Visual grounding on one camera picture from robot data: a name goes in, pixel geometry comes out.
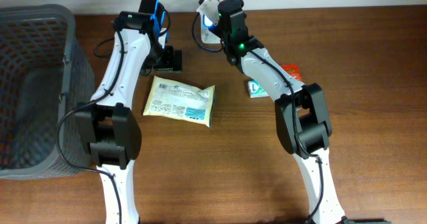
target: blue strip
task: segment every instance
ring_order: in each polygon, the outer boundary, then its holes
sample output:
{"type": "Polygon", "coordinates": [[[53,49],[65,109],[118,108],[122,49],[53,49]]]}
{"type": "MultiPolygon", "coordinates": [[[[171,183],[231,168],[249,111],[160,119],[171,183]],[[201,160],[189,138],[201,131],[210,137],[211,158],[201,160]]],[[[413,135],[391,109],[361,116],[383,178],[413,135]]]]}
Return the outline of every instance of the blue strip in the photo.
{"type": "Polygon", "coordinates": [[[196,120],[204,120],[205,119],[205,113],[206,110],[203,109],[194,109],[194,108],[187,108],[185,111],[185,117],[196,119],[196,120]]]}

